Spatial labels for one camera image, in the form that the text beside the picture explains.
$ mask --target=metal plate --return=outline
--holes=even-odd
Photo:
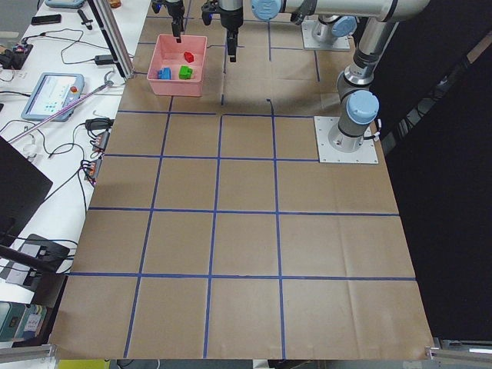
[[[314,117],[316,128],[317,153],[320,163],[335,164],[378,164],[376,148],[372,140],[366,140],[356,152],[346,153],[338,151],[328,142],[328,132],[338,123],[340,117]],[[372,135],[367,128],[366,136]]]
[[[333,44],[315,40],[312,32],[316,24],[317,20],[302,22],[302,40],[305,50],[329,50],[331,52],[349,52],[351,50],[347,36],[338,38]]]

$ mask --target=black backdrop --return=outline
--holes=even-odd
[[[433,335],[492,341],[492,46],[387,165]]]
[[[491,29],[491,0],[430,0],[417,17],[401,22],[371,86],[381,103],[381,137]]]

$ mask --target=pink plastic bin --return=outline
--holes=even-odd
[[[182,35],[181,44],[178,44],[172,35],[159,35],[147,73],[152,91],[156,95],[201,96],[206,51],[205,36]],[[192,63],[186,62],[185,52],[193,54]],[[193,69],[191,79],[179,79],[179,68],[182,65]],[[171,69],[171,80],[157,78],[157,72],[165,67]]]

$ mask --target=power adapter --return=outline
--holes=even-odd
[[[97,131],[99,129],[109,129],[115,123],[114,119],[110,118],[93,118],[85,120],[85,129],[88,131]]]
[[[114,64],[113,55],[96,55],[94,57],[94,63],[96,65],[108,65]]]

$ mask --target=yellow object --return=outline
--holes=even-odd
[[[104,360],[60,360],[58,369],[109,369]]]

